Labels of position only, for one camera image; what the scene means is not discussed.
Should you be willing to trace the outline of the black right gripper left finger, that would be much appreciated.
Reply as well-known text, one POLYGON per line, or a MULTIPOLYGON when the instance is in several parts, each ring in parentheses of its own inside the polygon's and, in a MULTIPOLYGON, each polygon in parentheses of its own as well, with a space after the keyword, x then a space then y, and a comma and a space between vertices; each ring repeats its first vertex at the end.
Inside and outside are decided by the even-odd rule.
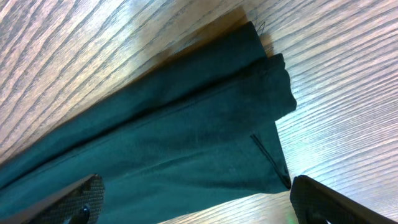
POLYGON ((1 223, 95 224, 104 202, 102 178, 89 175, 49 195, 1 223))

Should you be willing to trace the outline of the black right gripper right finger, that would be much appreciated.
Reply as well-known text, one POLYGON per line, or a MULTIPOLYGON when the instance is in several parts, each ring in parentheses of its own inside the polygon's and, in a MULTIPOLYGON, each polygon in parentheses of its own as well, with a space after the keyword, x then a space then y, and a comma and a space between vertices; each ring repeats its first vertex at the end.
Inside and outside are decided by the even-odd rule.
POLYGON ((397 224, 306 175, 294 178, 290 202, 300 224, 397 224))

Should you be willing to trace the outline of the black t-shirt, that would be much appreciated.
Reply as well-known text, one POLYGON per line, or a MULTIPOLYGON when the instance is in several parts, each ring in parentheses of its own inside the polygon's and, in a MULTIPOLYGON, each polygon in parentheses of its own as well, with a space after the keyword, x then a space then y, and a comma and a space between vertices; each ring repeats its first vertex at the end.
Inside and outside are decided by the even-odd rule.
POLYGON ((139 78, 1 167, 7 219, 90 174, 100 223, 158 223, 291 187, 276 121, 296 109, 251 22, 139 78))

